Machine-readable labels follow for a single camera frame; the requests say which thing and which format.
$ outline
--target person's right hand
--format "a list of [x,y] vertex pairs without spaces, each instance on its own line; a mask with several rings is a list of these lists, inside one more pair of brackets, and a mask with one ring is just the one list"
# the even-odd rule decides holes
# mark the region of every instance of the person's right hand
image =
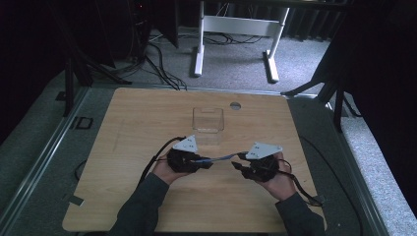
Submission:
[[[273,157],[278,161],[280,171],[291,172],[290,167],[283,161],[284,157],[282,152],[275,153]],[[294,182],[289,176],[284,174],[276,173],[272,179],[266,182],[257,181],[257,183],[268,190],[279,201],[284,201],[296,193]]]

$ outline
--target clear plastic container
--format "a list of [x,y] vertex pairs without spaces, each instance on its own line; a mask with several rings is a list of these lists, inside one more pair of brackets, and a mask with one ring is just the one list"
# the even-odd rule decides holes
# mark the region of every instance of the clear plastic container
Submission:
[[196,136],[197,145],[219,145],[223,130],[223,109],[210,107],[193,109],[193,134]]

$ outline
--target gray carpet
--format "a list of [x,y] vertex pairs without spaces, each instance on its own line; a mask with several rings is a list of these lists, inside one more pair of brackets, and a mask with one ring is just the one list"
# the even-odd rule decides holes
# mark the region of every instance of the gray carpet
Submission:
[[[197,45],[195,39],[180,39],[179,49],[175,49],[164,39],[154,43],[162,50],[165,70],[181,78],[190,88],[261,93],[290,90],[308,82],[328,47],[327,41],[300,42],[284,38],[275,56],[280,82],[271,84],[266,76],[262,55],[262,52],[270,47],[271,40],[268,38],[251,44],[207,45],[203,75],[200,78],[195,78],[192,73],[194,47]],[[157,62],[154,48],[149,48],[148,56]],[[126,63],[119,62],[119,66],[123,65]],[[143,70],[126,77],[126,80],[134,82],[131,87],[154,87],[163,84],[157,76],[145,71],[150,70],[148,63],[142,68]],[[62,229],[61,223],[68,203],[61,201],[61,198],[64,194],[74,192],[77,186],[74,170],[88,157],[108,102],[117,87],[119,85],[108,79],[95,80],[77,114],[93,118],[91,129],[67,131],[8,235],[74,235]],[[317,94],[320,88],[321,86],[311,88],[306,93]],[[63,74],[51,81],[25,120],[0,147],[0,185],[1,189],[5,190],[0,198],[1,208],[4,209],[12,199],[33,161],[40,154],[42,144],[48,141],[54,128],[62,121],[63,102],[54,100],[62,89]],[[359,210],[360,221],[364,224],[366,232],[364,235],[372,235],[344,168],[341,156],[345,153],[341,151],[343,144],[339,141],[344,138],[334,130],[330,122],[330,111],[323,104],[306,97],[292,98],[289,104],[299,135],[314,143],[324,154]],[[359,235],[358,218],[329,167],[310,144],[302,141],[302,146],[318,192],[328,200],[324,207],[328,223],[327,235]]]

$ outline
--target white metal stand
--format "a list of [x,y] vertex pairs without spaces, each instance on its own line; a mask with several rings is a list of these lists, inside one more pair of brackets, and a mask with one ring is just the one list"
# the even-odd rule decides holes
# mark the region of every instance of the white metal stand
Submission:
[[205,2],[200,3],[200,23],[199,23],[199,46],[197,49],[196,69],[195,75],[201,76],[203,74],[203,58],[205,54],[205,46],[203,45],[205,31],[225,32],[234,34],[246,34],[256,36],[270,36],[273,37],[273,42],[270,50],[266,51],[267,64],[271,79],[278,82],[279,77],[276,70],[274,55],[279,39],[282,35],[282,30],[285,25],[285,20],[288,15],[289,8],[282,8],[279,14],[278,21],[264,21],[253,19],[229,18],[218,16],[205,16]]

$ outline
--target dark gray sleeve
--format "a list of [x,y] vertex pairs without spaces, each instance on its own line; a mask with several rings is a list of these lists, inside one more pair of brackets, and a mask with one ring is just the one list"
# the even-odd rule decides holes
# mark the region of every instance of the dark gray sleeve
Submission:
[[123,204],[109,236],[152,235],[158,221],[158,208],[169,189],[163,180],[150,173]]
[[298,193],[275,206],[289,236],[326,235],[323,218],[312,212]]

